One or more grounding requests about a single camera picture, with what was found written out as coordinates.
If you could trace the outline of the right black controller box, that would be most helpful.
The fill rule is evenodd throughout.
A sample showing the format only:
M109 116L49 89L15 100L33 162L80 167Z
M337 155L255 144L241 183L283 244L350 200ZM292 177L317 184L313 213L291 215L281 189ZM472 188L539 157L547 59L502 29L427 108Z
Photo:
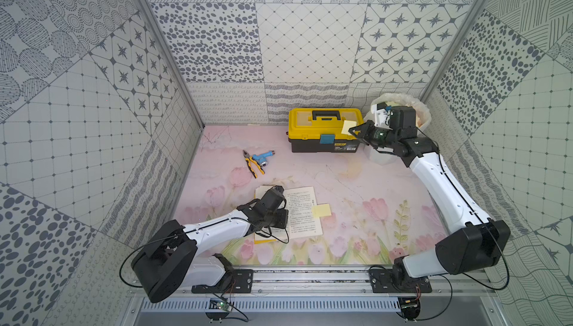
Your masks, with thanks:
M416 298L398 298L399 311L397 315L405 321L414 321L420 314L421 305Z

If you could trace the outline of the white bin with plastic liner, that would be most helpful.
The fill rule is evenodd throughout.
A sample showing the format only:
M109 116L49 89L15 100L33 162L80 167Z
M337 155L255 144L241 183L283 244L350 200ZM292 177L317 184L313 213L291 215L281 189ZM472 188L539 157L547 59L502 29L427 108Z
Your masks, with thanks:
M404 93L383 93L366 106L366 112L363 114L365 122L375 120L374 114L371 109L377 104L386 103L391 106L408 106L413 107L416 111L416 124L417 127L424 131L429 126L432 118L428 106L422 103L418 98ZM368 160L380 166L394 163L398 161L397 156L390 154L380 154L371 147L364 147L363 152Z

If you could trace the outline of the yellow handled pliers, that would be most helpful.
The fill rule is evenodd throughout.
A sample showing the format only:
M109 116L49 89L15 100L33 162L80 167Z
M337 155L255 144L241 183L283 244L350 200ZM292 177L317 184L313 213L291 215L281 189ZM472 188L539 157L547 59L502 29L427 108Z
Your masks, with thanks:
M257 179L258 174L265 175L263 167L250 155L247 151L243 150L243 157L246 161L249 172L253 178Z

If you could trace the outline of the aluminium mounting rail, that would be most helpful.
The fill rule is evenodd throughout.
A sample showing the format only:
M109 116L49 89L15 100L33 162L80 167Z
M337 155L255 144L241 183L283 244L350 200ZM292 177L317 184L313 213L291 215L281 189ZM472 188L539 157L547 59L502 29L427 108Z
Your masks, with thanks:
M176 298L211 297L213 294L232 297L487 297L495 292L480 285L486 281L484 272L464 275L430 276L422 281L397 287L389 267L371 266L234 266L231 276L221 287L180 286L159 299L156 304Z

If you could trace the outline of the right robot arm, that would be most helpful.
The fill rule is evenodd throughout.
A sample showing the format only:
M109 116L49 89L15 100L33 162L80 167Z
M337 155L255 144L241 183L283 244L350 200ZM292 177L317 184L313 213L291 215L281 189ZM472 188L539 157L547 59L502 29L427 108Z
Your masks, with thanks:
M380 124L344 124L343 133L353 136L381 154L399 157L424 184L438 209L448 234L437 244L415 255L395 259L395 282L433 275L467 275L506 261L504 247L510 228L483 210L452 175L436 142L421 132L412 107L383 106L377 111Z

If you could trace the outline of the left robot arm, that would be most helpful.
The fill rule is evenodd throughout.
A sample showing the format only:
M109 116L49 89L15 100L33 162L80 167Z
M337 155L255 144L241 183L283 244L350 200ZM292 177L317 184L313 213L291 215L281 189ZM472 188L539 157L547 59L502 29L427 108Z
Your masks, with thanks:
M284 188L270 187L260 199L238 206L231 213L198 224L166 222L131 261L131 269L150 302L159 303L178 289L193 293L225 293L233 286L249 292L252 272L237 270L222 254L206 251L252 234L270 237L273 228L286 227L289 211Z

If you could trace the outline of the blue plastic tool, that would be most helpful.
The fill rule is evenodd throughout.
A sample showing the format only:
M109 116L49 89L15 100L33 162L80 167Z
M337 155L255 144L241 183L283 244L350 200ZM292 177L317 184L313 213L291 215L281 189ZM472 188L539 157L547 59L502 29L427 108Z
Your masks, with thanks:
M262 154L253 154L252 159L261 167L265 167L268 164L268 159L275 155L274 151L267 151Z

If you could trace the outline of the left green circuit board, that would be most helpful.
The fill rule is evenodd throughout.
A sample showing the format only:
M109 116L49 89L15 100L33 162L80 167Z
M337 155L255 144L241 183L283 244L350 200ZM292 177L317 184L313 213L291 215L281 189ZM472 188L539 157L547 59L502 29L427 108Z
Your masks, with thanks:
M211 322L220 322L226 319L232 311L229 303L220 299L210 299L205 315Z

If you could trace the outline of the pale yellow sticky note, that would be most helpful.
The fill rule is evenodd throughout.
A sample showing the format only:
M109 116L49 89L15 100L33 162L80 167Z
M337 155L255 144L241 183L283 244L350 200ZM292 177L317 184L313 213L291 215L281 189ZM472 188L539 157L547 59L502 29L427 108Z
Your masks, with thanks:
M350 132L350 130L354 127L356 127L358 125L358 123L356 121L353 120L345 120L343 122L343 128L341 131L341 134L343 135L347 135L347 136L351 136L352 133Z
M316 219L330 217L332 215L331 206L329 204L319 204L312 206L311 212L313 218Z

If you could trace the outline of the yellow black toolbox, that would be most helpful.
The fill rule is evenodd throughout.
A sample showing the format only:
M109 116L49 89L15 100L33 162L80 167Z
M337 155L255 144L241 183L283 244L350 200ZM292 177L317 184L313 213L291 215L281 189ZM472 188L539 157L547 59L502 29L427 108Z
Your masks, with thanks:
M355 153L360 142L341 134L343 122L363 124L356 108L295 108L289 112L288 140L293 153Z

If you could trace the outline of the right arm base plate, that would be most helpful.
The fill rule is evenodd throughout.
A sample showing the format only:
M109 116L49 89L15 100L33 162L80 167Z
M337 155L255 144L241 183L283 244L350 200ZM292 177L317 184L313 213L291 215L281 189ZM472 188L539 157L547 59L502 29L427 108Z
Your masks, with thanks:
M371 268L368 270L373 293L431 293L432 287L428 278L411 278L400 272L389 269Z

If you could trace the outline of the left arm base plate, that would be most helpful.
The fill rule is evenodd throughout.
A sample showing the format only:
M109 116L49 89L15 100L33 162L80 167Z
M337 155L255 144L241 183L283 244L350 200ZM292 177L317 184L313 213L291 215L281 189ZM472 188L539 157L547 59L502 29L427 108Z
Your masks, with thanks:
M234 269L227 271L214 286L197 285L192 287L192 294L237 293L249 294L252 291L253 269Z

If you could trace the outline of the yellow children's book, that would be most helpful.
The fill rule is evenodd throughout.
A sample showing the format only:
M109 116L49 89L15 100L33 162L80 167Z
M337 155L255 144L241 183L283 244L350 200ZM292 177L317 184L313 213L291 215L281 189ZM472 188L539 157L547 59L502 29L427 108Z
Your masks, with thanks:
M274 242L275 236L286 241L287 234L290 239L300 239L322 236L322 225L319 217L313 215L313 207L317 206L316 194L313 187L300 187L285 190L286 209L289 211L286 230L272 227L273 237L265 238L255 235L255 244Z

